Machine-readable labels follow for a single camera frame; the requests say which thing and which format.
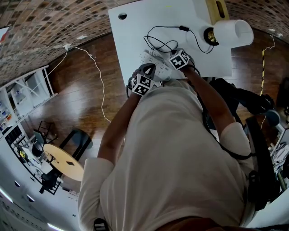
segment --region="wooden floor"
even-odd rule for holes
[[[232,77],[225,79],[238,88],[260,94],[262,77],[262,49],[272,46],[272,38],[263,32],[254,31],[254,43],[250,46],[232,49]],[[277,98],[279,84],[288,74],[289,45],[276,39],[276,47],[267,49],[265,54],[266,74],[264,94]],[[105,100],[103,109],[110,120],[126,100],[126,89],[122,80],[117,52],[112,34],[96,39],[80,48],[86,49],[96,58],[102,72],[105,85]],[[54,68],[62,57],[50,65]],[[50,82],[59,95],[38,108],[22,125],[27,133],[38,127],[41,120],[54,122],[59,139],[54,143],[59,145],[73,128],[79,128],[90,135],[93,148],[87,150],[80,159],[84,164],[87,157],[96,157],[102,135],[107,128],[107,122],[101,111],[103,101],[102,82],[94,62],[84,51],[72,50],[66,59],[50,75]],[[240,107],[238,114],[244,121],[250,116],[246,109]],[[64,148],[73,153],[75,147],[69,143]],[[79,183],[65,179],[75,190]]]

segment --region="person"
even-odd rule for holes
[[[181,71],[194,89],[170,80],[143,97],[132,93],[104,133],[98,157],[86,160],[78,200],[83,231],[93,231],[97,218],[112,231],[238,231],[251,219],[252,158],[236,160],[221,148],[203,125],[196,92],[220,143],[247,156],[242,125],[192,67]]]

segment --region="wooden round table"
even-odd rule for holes
[[[82,180],[84,169],[70,154],[53,144],[45,144],[43,150],[49,161],[55,158],[51,164],[57,170],[71,179]]]

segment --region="brick ceiling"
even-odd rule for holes
[[[0,0],[0,28],[9,26],[0,46],[0,85],[49,64],[65,50],[111,31],[107,10],[133,0]],[[282,33],[289,42],[287,0],[227,0],[231,19]]]

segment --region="white cloth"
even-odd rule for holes
[[[251,169],[251,160],[238,163],[222,150],[204,128],[192,91],[163,87],[147,93],[131,117],[116,166],[86,160],[79,195],[82,230],[93,230],[98,217],[113,231],[154,231],[192,216],[240,225],[247,190],[242,168]],[[240,155],[251,152],[239,123],[225,128],[220,142]]]

